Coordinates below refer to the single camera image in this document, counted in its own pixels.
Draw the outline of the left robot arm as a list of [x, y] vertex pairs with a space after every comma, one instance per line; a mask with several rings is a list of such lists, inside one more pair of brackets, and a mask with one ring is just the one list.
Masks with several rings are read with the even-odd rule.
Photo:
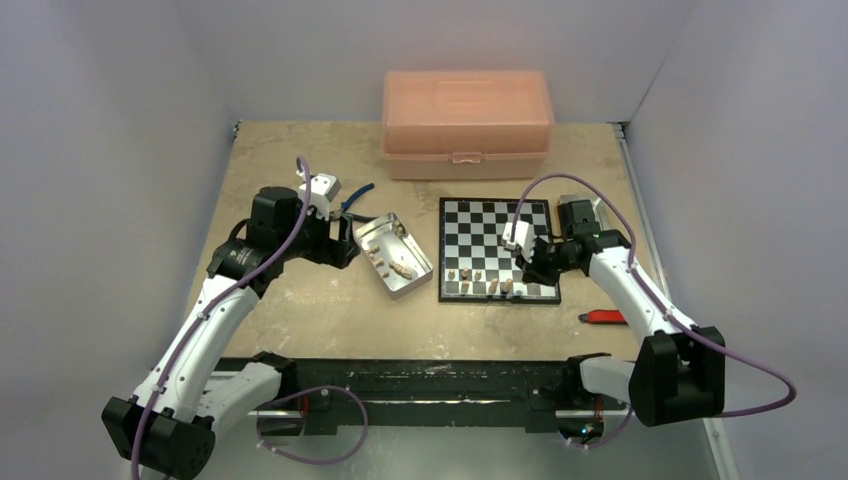
[[308, 409], [326, 386], [303, 389], [294, 361], [260, 353], [214, 389], [207, 383], [223, 350], [287, 261], [343, 269], [358, 253], [348, 220], [331, 238], [334, 180], [318, 175], [297, 189], [264, 187], [249, 218], [214, 252], [201, 293], [177, 337], [126, 399], [111, 398], [102, 421], [134, 479], [193, 479], [218, 437], [260, 406]]

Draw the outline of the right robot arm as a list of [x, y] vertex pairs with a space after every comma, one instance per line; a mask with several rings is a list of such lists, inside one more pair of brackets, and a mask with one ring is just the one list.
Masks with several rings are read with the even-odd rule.
[[562, 206], [565, 234], [548, 242], [514, 215], [502, 240], [525, 283], [553, 285], [561, 274], [579, 270], [613, 301], [640, 343], [633, 362], [608, 354], [571, 357], [561, 381], [564, 399], [584, 407], [599, 395], [629, 405], [648, 427], [713, 417], [724, 410], [725, 360], [694, 340], [722, 346], [714, 327], [701, 328], [682, 315], [668, 319], [673, 305], [636, 261], [632, 243], [597, 221], [592, 204]]

